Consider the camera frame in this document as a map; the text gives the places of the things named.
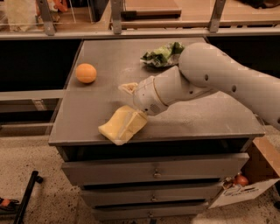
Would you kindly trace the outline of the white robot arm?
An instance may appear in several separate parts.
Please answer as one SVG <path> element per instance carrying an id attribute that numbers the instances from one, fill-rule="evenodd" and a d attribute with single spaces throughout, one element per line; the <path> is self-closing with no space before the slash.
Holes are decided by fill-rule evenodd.
<path id="1" fill-rule="evenodd" d="M 205 42 L 188 45 L 176 66 L 119 89 L 131 95 L 135 107 L 148 116 L 157 116 L 174 103 L 221 91 L 280 130 L 280 80 L 241 65 Z"/>

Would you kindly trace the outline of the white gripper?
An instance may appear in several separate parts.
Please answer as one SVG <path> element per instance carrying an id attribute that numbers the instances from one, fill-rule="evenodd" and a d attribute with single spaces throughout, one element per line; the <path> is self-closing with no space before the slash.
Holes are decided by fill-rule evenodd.
<path id="1" fill-rule="evenodd" d="M 116 144 L 126 144 L 147 123 L 148 116 L 156 116 L 165 112 L 168 107 L 158 97 L 154 83 L 155 77 L 150 76 L 138 84 L 136 82 L 124 83 L 119 90 L 132 95 L 133 103 L 137 109 L 143 111 L 128 112 L 117 132 Z"/>

